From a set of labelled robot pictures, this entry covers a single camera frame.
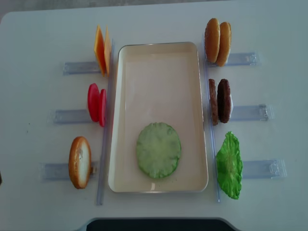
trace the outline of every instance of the bottom bun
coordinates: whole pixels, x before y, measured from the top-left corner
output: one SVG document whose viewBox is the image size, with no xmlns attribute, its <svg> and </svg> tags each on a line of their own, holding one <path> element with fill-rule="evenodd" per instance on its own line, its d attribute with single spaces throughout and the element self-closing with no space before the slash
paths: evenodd
<svg viewBox="0 0 308 231">
<path fill-rule="evenodd" d="M 69 153 L 68 171 L 75 188 L 86 188 L 91 173 L 91 149 L 87 139 L 82 136 L 73 140 Z"/>
</svg>

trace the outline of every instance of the tray rim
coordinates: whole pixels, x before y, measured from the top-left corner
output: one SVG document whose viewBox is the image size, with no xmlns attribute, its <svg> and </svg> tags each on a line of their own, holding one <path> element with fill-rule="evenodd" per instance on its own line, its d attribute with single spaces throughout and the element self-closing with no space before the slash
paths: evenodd
<svg viewBox="0 0 308 231">
<path fill-rule="evenodd" d="M 107 186 L 108 188 L 113 192 L 113 193 L 119 193 L 119 194 L 149 194 L 149 193 L 201 193 L 203 192 L 206 187 L 208 186 L 208 178 L 209 178 L 209 174 L 208 174 L 208 164 L 207 164 L 207 153 L 206 153 L 206 140 L 205 140 L 205 127 L 204 127 L 204 110 L 203 110 L 203 106 L 204 106 L 204 102 L 202 101 L 202 90 L 201 90 L 201 76 L 200 76 L 200 60 L 199 60 L 199 51 L 198 48 L 196 46 L 195 43 L 191 42 L 191 41 L 183 41 L 183 42 L 167 42 L 167 43 L 148 43 L 148 44 L 129 44 L 129 45 L 124 45 L 123 47 L 120 48 L 119 52 L 118 52 L 118 57 L 117 57 L 117 68 L 116 68 L 116 74 L 115 74 L 115 79 L 114 79 L 114 108 L 115 108 L 115 102 L 116 102 L 116 85 L 117 85 L 117 77 L 118 77 L 118 68 L 119 68 L 119 55 L 120 52 L 122 51 L 122 49 L 124 49 L 125 47 L 131 47 L 131 46 L 151 46 L 151 45 L 168 45 L 168 44 L 185 44 L 185 43 L 189 43 L 192 44 L 195 48 L 196 48 L 196 55 L 197 55 L 197 61 L 198 61 L 198 75 L 199 75 L 199 92 L 200 92 L 200 102 L 201 102 L 201 113 L 202 113 L 202 124 L 203 124 L 203 140 L 204 140 L 204 146 L 205 146 L 205 165 L 206 165 L 206 171 L 207 171 L 207 179 L 206 179 L 206 183 L 205 186 L 200 189 L 200 190 L 178 190 L 178 191 L 135 191 L 135 192 L 118 192 L 113 190 L 110 185 L 109 185 L 109 171 L 110 171 L 110 157 L 111 157 L 111 146 L 112 146 L 112 135 L 113 132 L 111 134 L 111 139 L 110 139 L 110 143 L 109 143 L 109 155 L 108 155 L 108 168 L 107 168 Z M 113 110 L 113 115 L 112 115 L 112 131 L 114 128 L 114 117 L 115 117 L 115 112 Z"/>
</svg>

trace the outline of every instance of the lettuce leaf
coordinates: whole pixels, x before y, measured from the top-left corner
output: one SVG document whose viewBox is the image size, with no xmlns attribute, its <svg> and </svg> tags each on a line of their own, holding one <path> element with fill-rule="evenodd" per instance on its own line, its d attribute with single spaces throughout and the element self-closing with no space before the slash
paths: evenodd
<svg viewBox="0 0 308 231">
<path fill-rule="evenodd" d="M 229 131 L 216 155 L 218 183 L 220 188 L 232 199 L 239 199 L 242 189 L 243 162 L 241 159 L 240 143 Z"/>
</svg>

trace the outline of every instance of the bun slice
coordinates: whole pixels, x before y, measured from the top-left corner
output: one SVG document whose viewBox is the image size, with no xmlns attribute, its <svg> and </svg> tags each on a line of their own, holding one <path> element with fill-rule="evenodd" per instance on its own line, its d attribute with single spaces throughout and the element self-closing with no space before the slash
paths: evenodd
<svg viewBox="0 0 308 231">
<path fill-rule="evenodd" d="M 216 62 L 220 43 L 220 26 L 217 18 L 208 21 L 205 29 L 205 52 L 208 61 Z"/>
<path fill-rule="evenodd" d="M 218 66 L 223 66 L 227 62 L 230 54 L 231 40 L 231 25 L 228 22 L 223 22 L 220 24 L 219 53 L 216 60 Z"/>
<path fill-rule="evenodd" d="M 91 149 L 87 139 L 82 136 L 73 140 L 69 153 L 68 171 L 75 188 L 86 188 L 91 173 Z"/>
</svg>

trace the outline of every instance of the rectangular tray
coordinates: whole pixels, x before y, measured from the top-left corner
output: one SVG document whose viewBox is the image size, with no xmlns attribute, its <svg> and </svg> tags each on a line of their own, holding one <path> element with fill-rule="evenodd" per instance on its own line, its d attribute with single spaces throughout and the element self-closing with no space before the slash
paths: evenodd
<svg viewBox="0 0 308 231">
<path fill-rule="evenodd" d="M 108 185 L 116 193 L 200 192 L 208 182 L 198 51 L 191 42 L 125 46 L 119 52 Z M 138 167 L 142 129 L 165 122 L 182 155 L 169 177 L 154 180 Z"/>
</svg>

